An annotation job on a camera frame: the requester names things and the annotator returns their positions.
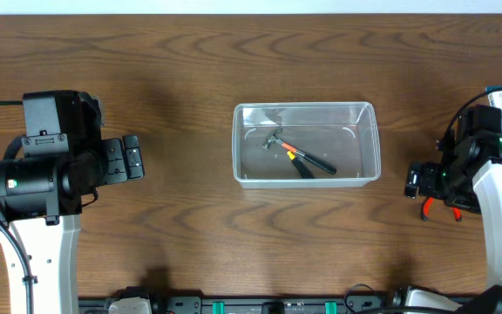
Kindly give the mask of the red handled pliers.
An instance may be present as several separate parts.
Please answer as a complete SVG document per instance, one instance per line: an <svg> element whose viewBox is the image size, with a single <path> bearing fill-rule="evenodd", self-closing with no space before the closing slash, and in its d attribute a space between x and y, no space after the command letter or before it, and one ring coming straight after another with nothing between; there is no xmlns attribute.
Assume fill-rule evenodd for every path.
<svg viewBox="0 0 502 314"><path fill-rule="evenodd" d="M420 218L422 221L428 221L429 220L429 212L431 209L431 205L435 201L434 198L427 197L421 207L420 210ZM452 208L452 212L454 215L454 219L456 222L461 222L463 220L463 216L461 214L461 210L459 208Z"/></svg>

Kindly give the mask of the clear plastic container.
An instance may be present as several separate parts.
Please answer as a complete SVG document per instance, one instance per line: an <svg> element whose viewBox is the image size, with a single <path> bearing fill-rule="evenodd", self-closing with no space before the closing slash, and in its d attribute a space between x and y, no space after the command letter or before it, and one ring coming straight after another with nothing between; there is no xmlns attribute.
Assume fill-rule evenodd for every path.
<svg viewBox="0 0 502 314"><path fill-rule="evenodd" d="M262 144L276 128L288 144L327 161L328 174L297 156L313 173L303 179L273 143ZM381 149L374 107L358 102L244 103L234 109L232 128L234 178L243 188L357 188L382 173Z"/></svg>

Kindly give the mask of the yellow black screwdriver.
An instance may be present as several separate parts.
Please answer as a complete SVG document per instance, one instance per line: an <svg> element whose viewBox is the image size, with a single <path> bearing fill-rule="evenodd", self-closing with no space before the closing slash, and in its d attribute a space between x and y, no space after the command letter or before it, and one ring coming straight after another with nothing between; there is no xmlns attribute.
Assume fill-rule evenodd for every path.
<svg viewBox="0 0 502 314"><path fill-rule="evenodd" d="M303 179L314 179L313 173L294 153L292 153L291 151L287 151L287 156L289 157L291 163L293 164L293 166Z"/></svg>

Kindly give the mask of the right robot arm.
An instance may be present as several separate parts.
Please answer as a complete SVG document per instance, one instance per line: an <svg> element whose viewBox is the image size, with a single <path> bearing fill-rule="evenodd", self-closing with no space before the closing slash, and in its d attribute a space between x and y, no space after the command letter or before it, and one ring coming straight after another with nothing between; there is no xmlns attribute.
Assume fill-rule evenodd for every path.
<svg viewBox="0 0 502 314"><path fill-rule="evenodd" d="M410 164L404 194L441 200L447 207L481 215L487 264L486 289L459 304L424 288L408 287L394 303L407 313L502 313L502 126L501 111L465 109L438 144L439 163Z"/></svg>

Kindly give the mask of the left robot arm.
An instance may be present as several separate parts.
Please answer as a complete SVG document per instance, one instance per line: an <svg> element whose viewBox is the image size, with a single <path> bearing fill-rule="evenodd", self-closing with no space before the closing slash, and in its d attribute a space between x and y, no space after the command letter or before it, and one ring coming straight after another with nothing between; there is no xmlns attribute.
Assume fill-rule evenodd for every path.
<svg viewBox="0 0 502 314"><path fill-rule="evenodd" d="M0 245L14 313L77 313L85 195L145 175L139 139L16 137L0 160Z"/></svg>

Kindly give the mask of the small claw hammer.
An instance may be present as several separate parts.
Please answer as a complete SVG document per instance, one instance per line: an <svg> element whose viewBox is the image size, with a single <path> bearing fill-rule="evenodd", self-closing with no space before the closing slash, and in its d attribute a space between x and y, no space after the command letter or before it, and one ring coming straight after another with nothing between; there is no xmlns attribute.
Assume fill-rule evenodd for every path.
<svg viewBox="0 0 502 314"><path fill-rule="evenodd" d="M313 164L316 167L319 167L321 170L325 171L328 174L336 174L336 168L330 165L327 161L322 160L313 154L307 153L305 151L302 151L301 149L294 147L288 142L282 140L278 134L281 133L283 130L282 127L276 128L274 131L270 132L263 144L262 147L265 150L269 150L269 148L272 146L273 143L277 143L280 146L282 146L284 149L286 149L288 152L291 152L294 156L300 156L304 160L308 161L309 163Z"/></svg>

